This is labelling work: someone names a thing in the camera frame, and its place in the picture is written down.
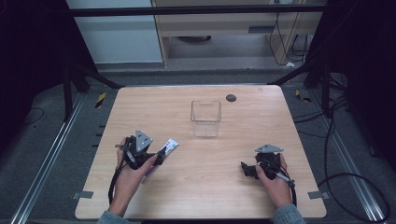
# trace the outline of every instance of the light wood tabletop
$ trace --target light wood tabletop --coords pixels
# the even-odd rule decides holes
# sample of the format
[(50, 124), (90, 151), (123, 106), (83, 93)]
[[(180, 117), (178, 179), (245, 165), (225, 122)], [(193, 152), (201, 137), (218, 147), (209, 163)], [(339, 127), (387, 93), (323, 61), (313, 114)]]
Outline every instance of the light wood tabletop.
[[(226, 96), (236, 96), (228, 102)], [(215, 138), (195, 137), (191, 101), (220, 101), (221, 122)], [(302, 143), (282, 90), (278, 86), (132, 87), (119, 90), (96, 152), (76, 216), (99, 218), (108, 208), (107, 192), (117, 165), (115, 145), (141, 130), (153, 138), (148, 152), (157, 152), (169, 138), (179, 146), (144, 183), (125, 214), (135, 219), (269, 218), (275, 211), (262, 184), (244, 176), (241, 161), (255, 164), (255, 148), (282, 147), (290, 177), (295, 180), (303, 217), (324, 217)]]

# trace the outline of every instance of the black horizontal bar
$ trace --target black horizontal bar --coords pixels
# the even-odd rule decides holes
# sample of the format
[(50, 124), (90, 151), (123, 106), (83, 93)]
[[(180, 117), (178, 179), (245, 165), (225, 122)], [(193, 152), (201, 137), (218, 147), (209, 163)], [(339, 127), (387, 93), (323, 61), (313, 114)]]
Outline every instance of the black horizontal bar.
[(49, 14), (71, 17), (146, 16), (179, 14), (224, 14), (224, 13), (266, 13), (266, 12), (320, 12), (340, 7), (326, 4), (309, 5), (242, 5), (242, 6), (198, 6), (198, 7), (122, 7), (84, 8), (50, 11)]

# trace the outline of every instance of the wall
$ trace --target wall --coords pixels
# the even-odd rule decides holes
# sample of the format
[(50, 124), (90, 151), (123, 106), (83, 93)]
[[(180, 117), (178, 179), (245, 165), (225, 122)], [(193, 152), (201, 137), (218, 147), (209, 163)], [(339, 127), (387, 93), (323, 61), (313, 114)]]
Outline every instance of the wall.
[[(149, 0), (67, 0), (70, 8), (151, 7)], [(153, 16), (76, 18), (97, 65), (161, 63)]]

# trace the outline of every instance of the sleeve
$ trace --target sleeve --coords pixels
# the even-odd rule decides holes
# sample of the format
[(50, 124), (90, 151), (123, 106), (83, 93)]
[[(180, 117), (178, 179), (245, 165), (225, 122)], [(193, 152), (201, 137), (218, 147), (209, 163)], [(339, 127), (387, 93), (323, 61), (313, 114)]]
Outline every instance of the sleeve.
[(276, 209), (273, 215), (274, 224), (305, 223), (294, 204), (286, 204)]
[(96, 224), (107, 224), (107, 223), (131, 224), (131, 222), (127, 221), (126, 219), (119, 217), (117, 215), (114, 215), (114, 214), (110, 213), (109, 211), (105, 211), (102, 214), (102, 216), (99, 218), (99, 220)]

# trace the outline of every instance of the wooden cabinet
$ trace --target wooden cabinet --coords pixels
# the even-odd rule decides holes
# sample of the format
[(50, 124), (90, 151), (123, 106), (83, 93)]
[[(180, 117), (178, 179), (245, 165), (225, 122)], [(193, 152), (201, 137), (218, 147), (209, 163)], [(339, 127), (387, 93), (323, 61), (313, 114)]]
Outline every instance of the wooden cabinet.
[[(154, 7), (186, 6), (237, 6), (267, 5), (270, 0), (151, 0)], [(293, 0), (293, 4), (323, 3), (315, 0)], [(163, 62), (167, 65), (168, 50), (172, 36), (250, 35), (257, 31), (271, 35), (271, 47), (279, 63), (285, 61), (287, 52), (296, 35), (313, 34), (318, 26), (321, 12), (290, 13), (230, 13), (155, 16)]]

